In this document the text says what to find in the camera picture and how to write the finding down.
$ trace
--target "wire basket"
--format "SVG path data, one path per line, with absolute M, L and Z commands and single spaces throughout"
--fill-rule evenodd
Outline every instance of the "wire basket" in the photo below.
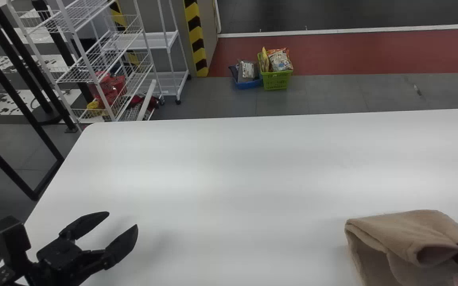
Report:
M 261 53 L 258 54 L 258 66 L 260 74 L 262 74 L 262 83 L 264 84 L 264 89 L 286 89 L 287 84 L 289 83 L 289 78 L 291 77 L 293 71 L 262 72 L 260 70 L 260 57 Z

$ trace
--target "snack bag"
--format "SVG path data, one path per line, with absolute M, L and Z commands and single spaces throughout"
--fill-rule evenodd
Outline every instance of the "snack bag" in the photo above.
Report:
M 258 76 L 258 63 L 249 60 L 238 60 L 238 83 L 253 81 Z
M 270 71 L 270 60 L 268 58 L 268 54 L 266 53 L 266 49 L 264 47 L 262 47 L 260 67 L 261 67 L 261 72 Z
M 293 64 L 289 60 L 289 50 L 287 48 L 269 50 L 268 57 L 274 72 L 293 70 Z

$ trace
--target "towel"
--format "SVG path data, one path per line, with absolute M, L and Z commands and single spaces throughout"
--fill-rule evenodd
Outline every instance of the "towel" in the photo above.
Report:
M 458 223 L 442 212 L 349 219 L 345 235 L 365 286 L 458 286 Z

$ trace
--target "hazard stripe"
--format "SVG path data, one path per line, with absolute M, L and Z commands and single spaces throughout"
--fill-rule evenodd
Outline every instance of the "hazard stripe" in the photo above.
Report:
M 114 1 L 111 5 L 109 5 L 109 9 L 111 10 L 111 16 L 113 18 L 116 29 L 118 31 L 125 31 L 128 27 L 128 24 L 125 19 L 125 16 L 123 16 L 121 12 L 120 3 L 118 2 L 118 0 Z M 139 65 L 140 62 L 138 60 L 138 57 L 135 56 L 135 54 L 133 54 L 132 51 L 128 50 L 126 56 L 128 57 L 128 61 L 131 62 L 132 65 Z
M 185 18 L 188 25 L 188 36 L 192 48 L 192 57 L 196 63 L 197 76 L 208 75 L 208 62 L 206 60 L 206 50 L 204 47 L 204 36 L 200 24 L 200 13 L 197 0 L 184 0 Z

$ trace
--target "red package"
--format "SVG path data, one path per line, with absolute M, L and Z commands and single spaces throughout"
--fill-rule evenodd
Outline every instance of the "red package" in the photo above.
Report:
M 116 90 L 118 91 L 118 94 L 125 95 L 127 93 L 127 87 L 125 87 L 125 76 L 120 75 L 112 78 L 113 80 L 113 86 L 116 87 Z
M 96 72 L 95 74 L 97 76 L 100 76 L 103 72 Z M 111 76 L 109 74 L 106 74 L 101 80 L 100 80 L 100 87 L 102 88 L 102 92 L 104 94 L 107 94 L 111 92 L 113 89 L 113 82 L 111 80 Z M 100 98 L 100 94 L 98 94 L 98 89 L 97 86 L 94 83 L 91 83 L 89 85 L 89 91 L 91 94 L 93 94 L 94 97 Z
M 105 99 L 107 99 L 107 103 L 109 103 L 109 105 L 112 105 L 117 97 L 118 92 L 116 91 L 116 89 L 111 89 L 110 92 L 105 94 Z

